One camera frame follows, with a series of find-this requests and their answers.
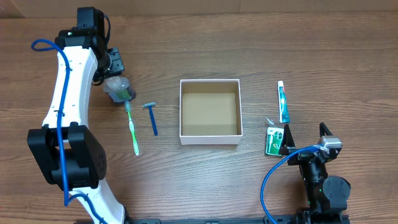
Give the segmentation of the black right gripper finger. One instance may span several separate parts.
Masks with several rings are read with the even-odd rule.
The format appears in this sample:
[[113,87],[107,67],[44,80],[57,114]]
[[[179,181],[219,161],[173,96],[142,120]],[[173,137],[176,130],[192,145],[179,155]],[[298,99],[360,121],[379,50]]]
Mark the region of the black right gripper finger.
[[280,144],[279,154],[281,156],[288,156],[295,152],[295,143],[290,131],[289,125],[285,124],[282,142]]
[[320,123],[320,137],[323,136],[332,136],[333,134],[331,131],[327,128],[326,124],[324,122]]

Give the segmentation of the clear soap pump bottle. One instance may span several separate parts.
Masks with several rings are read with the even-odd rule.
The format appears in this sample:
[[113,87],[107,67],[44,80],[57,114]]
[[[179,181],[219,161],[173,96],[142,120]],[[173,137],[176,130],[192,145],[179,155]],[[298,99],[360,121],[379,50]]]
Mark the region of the clear soap pump bottle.
[[130,81],[126,77],[114,76],[107,78],[104,82],[103,90],[115,103],[132,101],[136,97],[136,92],[132,89]]

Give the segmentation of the green toothbrush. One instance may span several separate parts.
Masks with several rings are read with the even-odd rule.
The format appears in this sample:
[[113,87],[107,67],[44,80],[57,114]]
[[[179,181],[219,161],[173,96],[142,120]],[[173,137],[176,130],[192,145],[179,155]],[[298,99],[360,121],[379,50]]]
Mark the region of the green toothbrush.
[[124,102],[124,109],[128,116],[129,130],[130,130],[131,136],[132,136],[133,150],[134,150],[135,155],[138,156],[139,155],[139,146],[138,146],[136,135],[135,135],[134,123],[133,123],[132,116],[131,116],[131,104],[129,101]]

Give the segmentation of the blue disposable razor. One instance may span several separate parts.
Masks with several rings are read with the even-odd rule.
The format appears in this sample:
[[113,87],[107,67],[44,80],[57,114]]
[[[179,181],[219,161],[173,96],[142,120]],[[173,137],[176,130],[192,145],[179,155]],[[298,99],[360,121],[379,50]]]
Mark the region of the blue disposable razor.
[[151,123],[152,123],[152,129],[153,129],[154,135],[157,136],[158,135],[158,131],[157,131],[157,126],[156,126],[156,123],[155,123],[155,117],[154,117],[153,110],[152,110],[152,108],[155,105],[156,105],[156,103],[153,101],[153,102],[150,102],[150,103],[143,104],[142,107],[143,108],[147,108],[149,110],[149,116],[150,116],[150,120],[151,120]]

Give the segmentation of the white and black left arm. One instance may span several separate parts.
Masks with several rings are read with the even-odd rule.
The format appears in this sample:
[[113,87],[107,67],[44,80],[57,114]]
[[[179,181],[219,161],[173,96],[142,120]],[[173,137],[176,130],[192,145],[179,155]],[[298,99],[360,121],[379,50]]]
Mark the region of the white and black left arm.
[[110,21],[95,7],[77,10],[77,25],[47,40],[57,51],[58,73],[50,109],[27,144],[46,181],[64,193],[64,205],[78,199],[93,223],[129,223],[106,179],[106,153],[88,127],[93,85],[122,74],[117,48],[108,48]]

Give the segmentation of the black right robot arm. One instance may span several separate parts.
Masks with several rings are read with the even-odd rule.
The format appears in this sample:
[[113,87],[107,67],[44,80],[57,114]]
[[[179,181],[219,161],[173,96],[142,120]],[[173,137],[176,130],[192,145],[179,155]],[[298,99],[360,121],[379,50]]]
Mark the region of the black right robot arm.
[[343,143],[334,136],[324,123],[320,123],[320,139],[316,152],[300,152],[295,147],[289,126],[284,126],[284,134],[279,154],[290,156],[290,166],[299,166],[308,199],[308,207],[300,208],[291,218],[291,223],[349,223],[343,211],[347,209],[347,200],[351,185],[342,178],[328,175],[325,164],[337,158]]

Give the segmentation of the green soap packet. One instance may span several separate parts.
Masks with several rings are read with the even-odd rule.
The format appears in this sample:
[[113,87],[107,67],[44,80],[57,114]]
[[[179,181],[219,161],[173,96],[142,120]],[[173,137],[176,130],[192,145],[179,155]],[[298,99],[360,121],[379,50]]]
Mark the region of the green soap packet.
[[279,150],[284,137],[284,129],[275,126],[273,120],[266,117],[268,128],[266,134],[265,154],[268,156],[280,156]]

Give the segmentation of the blue toothpaste tube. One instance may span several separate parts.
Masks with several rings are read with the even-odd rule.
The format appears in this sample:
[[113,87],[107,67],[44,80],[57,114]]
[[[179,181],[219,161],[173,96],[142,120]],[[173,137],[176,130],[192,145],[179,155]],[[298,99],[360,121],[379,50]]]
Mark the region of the blue toothpaste tube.
[[287,99],[284,90],[284,82],[279,80],[277,82],[277,91],[278,91],[278,100],[279,100],[279,122],[280,123],[289,123],[289,109],[287,106]]

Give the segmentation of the white cardboard box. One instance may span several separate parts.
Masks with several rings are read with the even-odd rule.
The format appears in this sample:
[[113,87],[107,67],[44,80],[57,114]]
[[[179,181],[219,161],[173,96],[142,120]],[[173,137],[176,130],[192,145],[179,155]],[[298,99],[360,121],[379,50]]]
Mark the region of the white cardboard box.
[[180,81],[182,145],[238,145],[243,136],[238,79]]

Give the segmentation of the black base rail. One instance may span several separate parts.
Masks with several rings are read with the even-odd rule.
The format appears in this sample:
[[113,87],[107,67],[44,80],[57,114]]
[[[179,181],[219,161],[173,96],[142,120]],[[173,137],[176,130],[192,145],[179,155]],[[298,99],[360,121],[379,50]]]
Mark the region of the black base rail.
[[[304,223],[296,222],[294,215],[276,215],[274,219],[277,223],[293,224]],[[158,218],[132,219],[126,223],[130,224],[267,224],[272,223],[267,216],[264,218],[208,218],[208,219],[183,219],[183,220],[160,220]],[[344,224],[349,224],[347,215],[343,216]]]

